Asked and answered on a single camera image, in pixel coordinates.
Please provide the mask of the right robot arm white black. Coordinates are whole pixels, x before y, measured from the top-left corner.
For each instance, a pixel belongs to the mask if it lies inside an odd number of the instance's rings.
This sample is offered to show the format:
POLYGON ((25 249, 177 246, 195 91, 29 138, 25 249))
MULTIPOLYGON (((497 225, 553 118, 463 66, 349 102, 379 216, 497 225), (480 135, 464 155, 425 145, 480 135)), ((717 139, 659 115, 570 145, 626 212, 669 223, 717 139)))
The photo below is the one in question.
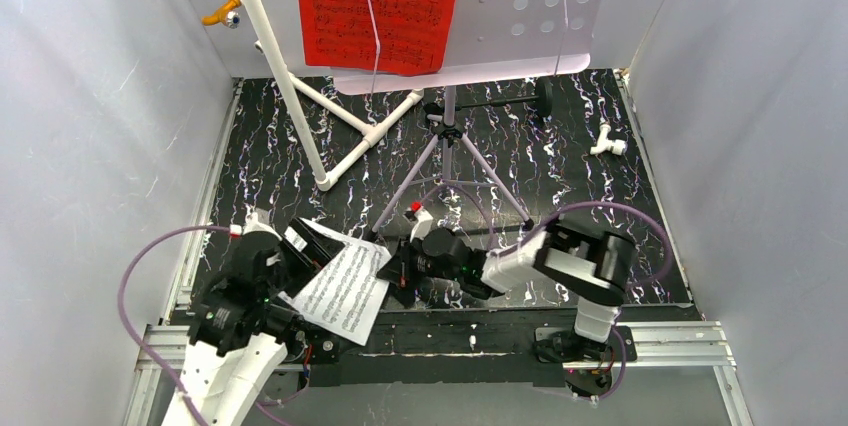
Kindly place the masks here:
POLYGON ((426 278, 453 281, 464 293, 488 300, 545 277, 577 295, 576 336, 600 344, 608 340, 626 299, 635 256, 630 240, 564 220, 500 251, 472 248, 451 230, 437 227, 401 240, 376 277, 389 282, 406 307, 414 303, 414 291, 426 278))

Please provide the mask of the white sheet music page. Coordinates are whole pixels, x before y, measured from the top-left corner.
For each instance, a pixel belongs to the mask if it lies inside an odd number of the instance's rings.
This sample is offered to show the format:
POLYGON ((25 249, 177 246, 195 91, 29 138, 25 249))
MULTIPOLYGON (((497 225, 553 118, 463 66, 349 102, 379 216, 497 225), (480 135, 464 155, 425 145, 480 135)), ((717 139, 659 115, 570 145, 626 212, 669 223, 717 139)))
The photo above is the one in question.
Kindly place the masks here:
POLYGON ((306 225, 343 243, 343 249, 299 293, 278 298, 314 325, 364 346, 388 291, 389 283, 376 277, 392 257, 381 245, 334 231, 314 221, 306 225))

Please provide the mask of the red sheet music book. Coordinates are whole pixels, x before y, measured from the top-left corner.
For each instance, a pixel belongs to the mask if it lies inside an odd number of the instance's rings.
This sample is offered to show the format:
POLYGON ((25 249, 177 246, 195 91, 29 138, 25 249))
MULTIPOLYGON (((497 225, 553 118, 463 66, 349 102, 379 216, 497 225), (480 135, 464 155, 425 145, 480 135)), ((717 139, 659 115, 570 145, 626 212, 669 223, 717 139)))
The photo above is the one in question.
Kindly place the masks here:
POLYGON ((298 0, 304 62, 401 76, 443 64, 456 0, 298 0))

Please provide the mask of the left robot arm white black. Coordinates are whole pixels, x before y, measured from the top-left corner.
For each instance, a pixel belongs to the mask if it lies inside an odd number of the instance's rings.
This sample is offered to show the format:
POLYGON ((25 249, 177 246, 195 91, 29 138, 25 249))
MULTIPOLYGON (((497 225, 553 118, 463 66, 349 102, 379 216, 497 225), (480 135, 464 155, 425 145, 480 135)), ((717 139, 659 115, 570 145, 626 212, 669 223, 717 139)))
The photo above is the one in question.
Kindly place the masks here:
POLYGON ((241 424, 286 357, 310 352, 316 328, 286 297, 345 248, 301 219, 279 233, 251 214, 228 233, 227 266, 196 298, 166 425, 241 424))

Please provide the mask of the lilac perforated music stand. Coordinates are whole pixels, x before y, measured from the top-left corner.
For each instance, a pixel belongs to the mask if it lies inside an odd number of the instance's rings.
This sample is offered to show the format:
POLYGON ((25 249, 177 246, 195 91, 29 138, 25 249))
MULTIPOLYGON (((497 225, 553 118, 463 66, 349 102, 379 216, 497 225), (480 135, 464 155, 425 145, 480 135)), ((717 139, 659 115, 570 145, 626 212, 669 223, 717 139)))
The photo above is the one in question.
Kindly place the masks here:
POLYGON ((347 95, 571 74, 591 59, 601 0, 456 0, 442 68, 401 76, 330 68, 347 95))

